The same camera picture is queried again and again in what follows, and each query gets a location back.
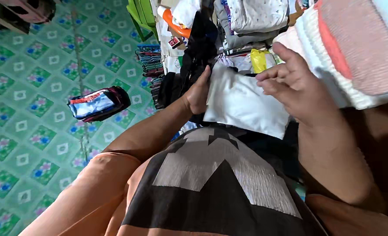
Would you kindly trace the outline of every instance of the green plastic chair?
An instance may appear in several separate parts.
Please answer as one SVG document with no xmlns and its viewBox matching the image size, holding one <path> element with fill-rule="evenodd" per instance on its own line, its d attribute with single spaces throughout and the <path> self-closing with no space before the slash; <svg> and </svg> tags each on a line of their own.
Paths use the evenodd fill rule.
<svg viewBox="0 0 388 236">
<path fill-rule="evenodd" d="M 153 16 L 152 6 L 150 5 L 149 0 L 128 0 L 127 10 L 130 13 L 137 33 L 139 33 L 143 42 L 150 38 L 153 34 L 155 34 L 156 39 L 159 41 L 156 31 L 155 17 Z M 144 36 L 140 26 L 150 30 L 151 32 Z"/>
</svg>

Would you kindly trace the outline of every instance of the forearm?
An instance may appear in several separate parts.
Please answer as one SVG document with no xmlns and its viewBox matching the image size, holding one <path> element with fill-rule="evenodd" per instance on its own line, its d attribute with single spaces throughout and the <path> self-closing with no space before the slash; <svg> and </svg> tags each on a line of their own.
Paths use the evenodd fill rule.
<svg viewBox="0 0 388 236">
<path fill-rule="evenodd" d="M 316 181 L 342 201 L 371 210 L 382 208 L 370 169 L 342 117 L 318 128 L 299 125 L 299 161 Z"/>
<path fill-rule="evenodd" d="M 189 105 L 183 97 L 179 98 L 164 110 L 124 131 L 103 152 L 125 153 L 144 162 L 165 148 L 191 116 Z"/>
</svg>

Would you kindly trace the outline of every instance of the floral floor pattern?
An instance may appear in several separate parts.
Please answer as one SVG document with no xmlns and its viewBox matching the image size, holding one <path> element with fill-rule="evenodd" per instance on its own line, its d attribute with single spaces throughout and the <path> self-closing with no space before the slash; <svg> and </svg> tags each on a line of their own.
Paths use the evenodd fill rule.
<svg viewBox="0 0 388 236">
<path fill-rule="evenodd" d="M 76 178 L 86 156 L 156 111 L 127 4 L 64 1 L 29 35 L 0 31 L 0 236 L 18 235 Z M 73 119 L 69 97 L 112 85 L 128 92 L 128 109 L 102 122 Z"/>
</svg>

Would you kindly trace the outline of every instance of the yellow package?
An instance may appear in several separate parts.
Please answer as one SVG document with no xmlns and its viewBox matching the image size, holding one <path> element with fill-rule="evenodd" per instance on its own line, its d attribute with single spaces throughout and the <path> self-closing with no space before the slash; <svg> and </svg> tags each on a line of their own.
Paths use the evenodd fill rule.
<svg viewBox="0 0 388 236">
<path fill-rule="evenodd" d="M 260 51 L 257 49 L 251 49 L 251 62 L 254 73 L 260 73 L 267 70 L 267 60 L 265 54 L 270 53 L 269 51 Z"/>
</svg>

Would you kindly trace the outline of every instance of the hand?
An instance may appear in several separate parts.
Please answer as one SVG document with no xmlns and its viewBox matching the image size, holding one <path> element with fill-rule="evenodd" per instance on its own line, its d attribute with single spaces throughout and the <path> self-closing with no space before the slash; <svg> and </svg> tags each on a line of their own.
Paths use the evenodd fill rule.
<svg viewBox="0 0 388 236">
<path fill-rule="evenodd" d="M 342 121 L 327 88 L 312 74 L 303 57 L 279 42 L 273 44 L 273 50 L 286 63 L 257 74 L 257 85 L 264 94 L 275 97 L 305 126 L 335 126 Z"/>
<path fill-rule="evenodd" d="M 181 97 L 185 105 L 191 110 L 194 115 L 201 114 L 206 111 L 207 95 L 209 93 L 210 66 L 206 66 L 204 72 L 191 86 L 190 89 Z"/>
</svg>

